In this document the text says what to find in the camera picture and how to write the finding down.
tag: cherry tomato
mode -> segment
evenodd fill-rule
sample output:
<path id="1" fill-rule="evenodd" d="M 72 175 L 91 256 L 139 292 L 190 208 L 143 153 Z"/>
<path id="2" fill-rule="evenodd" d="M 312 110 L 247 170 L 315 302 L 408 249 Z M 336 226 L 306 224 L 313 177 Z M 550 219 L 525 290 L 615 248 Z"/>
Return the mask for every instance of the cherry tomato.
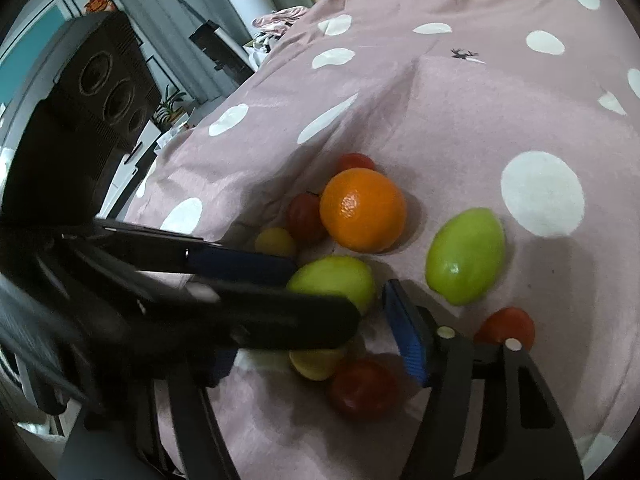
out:
<path id="1" fill-rule="evenodd" d="M 329 387 L 334 408 L 353 420 L 377 420 L 398 403 L 398 382 L 371 359 L 342 364 Z"/>
<path id="2" fill-rule="evenodd" d="M 376 171 L 376 165 L 367 155 L 362 153 L 347 153 L 338 159 L 338 167 L 335 173 L 341 173 L 351 168 L 367 168 Z"/>
<path id="3" fill-rule="evenodd" d="M 531 350 L 536 339 L 533 320 L 524 310 L 515 306 L 502 308 L 485 319 L 474 336 L 474 342 L 502 344 L 510 337 L 520 341 L 527 351 Z"/>
<path id="4" fill-rule="evenodd" d="M 293 197 L 287 209 L 287 231 L 302 246 L 317 244 L 326 236 L 318 195 L 307 192 Z"/>

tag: lime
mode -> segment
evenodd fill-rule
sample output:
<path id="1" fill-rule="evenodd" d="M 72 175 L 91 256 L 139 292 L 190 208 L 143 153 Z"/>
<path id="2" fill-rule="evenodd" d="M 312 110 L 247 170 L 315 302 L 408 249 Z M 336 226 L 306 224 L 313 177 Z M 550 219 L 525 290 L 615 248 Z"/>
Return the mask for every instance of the lime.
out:
<path id="1" fill-rule="evenodd" d="M 296 255 L 296 243 L 286 229 L 269 227 L 255 239 L 255 252 L 293 258 Z"/>
<path id="2" fill-rule="evenodd" d="M 487 208 L 454 216 L 436 234 L 427 254 L 427 285 L 450 304 L 479 299 L 495 283 L 504 263 L 504 232 Z"/>
<path id="3" fill-rule="evenodd" d="M 361 314 L 369 309 L 376 295 L 371 269 L 352 256 L 326 256 L 300 267 L 287 288 L 302 294 L 343 296 Z"/>

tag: yellow lemon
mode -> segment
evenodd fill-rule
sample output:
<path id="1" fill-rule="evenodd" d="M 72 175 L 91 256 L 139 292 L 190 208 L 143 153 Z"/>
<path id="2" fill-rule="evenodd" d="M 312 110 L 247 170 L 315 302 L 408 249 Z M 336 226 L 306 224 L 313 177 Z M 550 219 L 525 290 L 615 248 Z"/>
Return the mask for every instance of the yellow lemon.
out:
<path id="1" fill-rule="evenodd" d="M 296 371 L 311 381 L 324 381 L 335 374 L 344 358 L 344 348 L 331 350 L 292 350 L 289 360 Z"/>

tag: speaker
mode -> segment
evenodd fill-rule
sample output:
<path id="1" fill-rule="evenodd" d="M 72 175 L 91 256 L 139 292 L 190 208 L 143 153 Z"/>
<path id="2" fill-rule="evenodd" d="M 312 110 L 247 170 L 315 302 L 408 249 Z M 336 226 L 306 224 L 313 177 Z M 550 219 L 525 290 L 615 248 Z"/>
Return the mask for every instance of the speaker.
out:
<path id="1" fill-rule="evenodd" d="M 67 22 L 27 80 L 10 104 L 18 101 L 15 109 L 5 113 L 12 120 L 4 145 L 16 147 L 0 219 L 83 224 L 100 211 L 160 92 L 119 11 Z"/>

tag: green plant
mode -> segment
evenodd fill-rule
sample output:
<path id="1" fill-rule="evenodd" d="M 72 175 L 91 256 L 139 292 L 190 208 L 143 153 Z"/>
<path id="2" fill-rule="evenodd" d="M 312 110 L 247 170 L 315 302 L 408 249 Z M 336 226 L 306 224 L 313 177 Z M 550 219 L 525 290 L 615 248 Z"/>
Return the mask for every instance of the green plant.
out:
<path id="1" fill-rule="evenodd" d="M 164 89 L 164 101 L 159 104 L 154 113 L 154 120 L 161 129 L 169 129 L 171 127 L 172 121 L 182 112 L 182 107 L 178 106 L 176 108 L 176 106 L 183 103 L 184 96 L 187 95 L 187 92 L 176 92 L 169 95 L 169 86 L 167 85 Z"/>

